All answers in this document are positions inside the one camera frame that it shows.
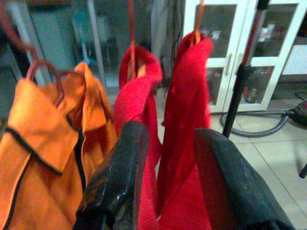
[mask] cabinet handle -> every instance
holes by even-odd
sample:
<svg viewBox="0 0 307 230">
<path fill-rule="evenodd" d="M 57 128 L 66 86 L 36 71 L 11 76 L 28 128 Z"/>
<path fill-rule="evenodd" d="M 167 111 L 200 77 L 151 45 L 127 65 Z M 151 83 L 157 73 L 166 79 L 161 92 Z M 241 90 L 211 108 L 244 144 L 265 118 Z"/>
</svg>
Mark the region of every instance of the cabinet handle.
<svg viewBox="0 0 307 230">
<path fill-rule="evenodd" d="M 229 54 L 229 56 L 228 56 L 228 62 L 227 62 L 227 66 L 226 66 L 226 75 L 229 75 L 229 65 L 230 65 L 230 62 L 231 62 L 231 57 L 232 57 L 232 53 Z"/>
</svg>

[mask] red cloth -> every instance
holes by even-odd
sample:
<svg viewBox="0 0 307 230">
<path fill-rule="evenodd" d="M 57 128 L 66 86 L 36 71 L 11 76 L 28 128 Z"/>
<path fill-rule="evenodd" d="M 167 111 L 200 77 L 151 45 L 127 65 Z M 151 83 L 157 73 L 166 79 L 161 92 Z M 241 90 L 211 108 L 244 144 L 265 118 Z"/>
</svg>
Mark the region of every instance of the red cloth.
<svg viewBox="0 0 307 230">
<path fill-rule="evenodd" d="M 165 106 L 165 135 L 158 174 L 160 229 L 211 229 L 194 160 L 194 130 L 210 126 L 206 61 L 208 37 L 181 42 Z"/>
<path fill-rule="evenodd" d="M 129 49 L 120 67 L 120 92 L 114 104 L 114 120 L 117 132 L 126 122 L 132 120 L 141 121 L 148 128 L 149 147 L 142 180 L 138 229 L 157 230 L 157 185 L 154 168 L 160 158 L 161 144 L 158 139 L 153 88 L 161 81 L 162 70 L 155 56 L 141 47 L 135 47 L 136 59 L 145 64 L 145 75 L 127 82 L 130 54 Z"/>
</svg>

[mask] hanger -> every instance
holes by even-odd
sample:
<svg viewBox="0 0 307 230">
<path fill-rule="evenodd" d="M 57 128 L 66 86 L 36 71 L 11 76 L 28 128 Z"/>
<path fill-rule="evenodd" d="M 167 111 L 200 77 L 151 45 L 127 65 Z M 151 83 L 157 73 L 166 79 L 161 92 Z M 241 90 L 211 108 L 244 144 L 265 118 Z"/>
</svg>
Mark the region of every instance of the hanger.
<svg viewBox="0 0 307 230">
<path fill-rule="evenodd" d="M 135 61 L 135 37 L 134 37 L 134 13 L 133 13 L 133 0 L 128 0 L 129 9 L 129 26 L 130 26 L 130 48 L 131 48 L 131 78 L 136 78 L 136 61 Z"/>
<path fill-rule="evenodd" d="M 200 6 L 199 6 L 198 16 L 197 16 L 197 20 L 196 20 L 194 31 L 193 31 L 194 36 L 193 36 L 193 40 L 191 41 L 191 46 L 201 41 L 201 34 L 199 32 L 199 27 L 201 25 L 203 11 L 204 11 L 204 0 L 200 0 Z"/>
<path fill-rule="evenodd" d="M 5 34 L 10 39 L 10 41 L 14 46 L 16 46 L 21 52 L 30 51 L 30 54 L 33 58 L 33 62 L 27 71 L 26 74 L 27 80 L 33 81 L 36 71 L 41 66 L 46 66 L 54 74 L 54 76 L 56 77 L 56 84 L 58 90 L 58 97 L 55 100 L 54 105 L 58 107 L 64 99 L 64 89 L 61 82 L 61 77 L 68 73 L 78 74 L 82 76 L 83 74 L 74 71 L 58 72 L 56 68 L 49 61 L 45 59 L 39 59 L 35 47 L 31 44 L 26 44 L 22 42 L 21 39 L 18 37 L 17 33 L 15 32 L 15 30 L 13 29 L 12 23 L 5 11 L 5 0 L 0 0 L 0 24 L 3 28 L 3 31 L 5 32 Z"/>
</svg>

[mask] vacuum hose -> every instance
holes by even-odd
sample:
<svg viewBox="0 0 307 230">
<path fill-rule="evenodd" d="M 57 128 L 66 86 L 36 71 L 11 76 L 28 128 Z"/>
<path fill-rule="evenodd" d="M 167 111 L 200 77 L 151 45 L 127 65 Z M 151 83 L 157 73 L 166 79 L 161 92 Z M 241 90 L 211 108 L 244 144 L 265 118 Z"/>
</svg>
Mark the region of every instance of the vacuum hose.
<svg viewBox="0 0 307 230">
<path fill-rule="evenodd" d="M 248 115 L 248 116 L 266 116 L 266 115 L 281 115 L 282 118 L 280 122 L 273 128 L 261 132 L 245 132 L 241 131 L 235 128 L 231 129 L 231 132 L 234 134 L 237 134 L 242 137 L 248 137 L 248 138 L 260 138 L 265 137 L 268 135 L 271 135 L 273 133 L 276 133 L 278 130 L 280 130 L 284 125 L 287 123 L 289 116 L 294 114 L 294 111 L 256 111 L 256 112 L 240 112 L 237 113 L 238 115 Z M 224 127 L 225 121 L 226 121 L 227 114 L 224 114 L 221 116 L 220 122 L 221 125 Z"/>
</svg>

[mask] black pole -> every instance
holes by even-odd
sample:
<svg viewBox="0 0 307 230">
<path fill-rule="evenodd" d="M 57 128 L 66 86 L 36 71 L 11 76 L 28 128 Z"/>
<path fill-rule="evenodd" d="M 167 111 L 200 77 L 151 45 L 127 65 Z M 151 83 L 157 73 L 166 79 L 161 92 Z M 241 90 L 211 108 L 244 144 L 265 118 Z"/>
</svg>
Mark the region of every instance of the black pole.
<svg viewBox="0 0 307 230">
<path fill-rule="evenodd" d="M 243 61 L 240 64 L 240 67 L 236 74 L 237 78 L 236 78 L 236 82 L 235 82 L 235 86 L 233 90 L 233 95 L 231 98 L 225 126 L 223 129 L 223 135 L 227 138 L 229 137 L 230 131 L 234 124 L 236 112 L 238 110 L 238 107 L 241 101 L 244 86 L 251 73 L 251 67 L 250 67 L 251 59 L 254 55 L 256 43 L 258 41 L 262 26 L 263 26 L 263 22 L 264 22 L 264 18 L 266 15 L 266 10 L 268 8 L 268 5 L 269 5 L 269 0 L 259 0 L 258 5 L 257 5 L 257 13 L 254 19 L 252 30 L 249 35 L 248 45 L 247 45 L 247 48 L 246 48 L 246 51 L 243 57 Z"/>
</svg>

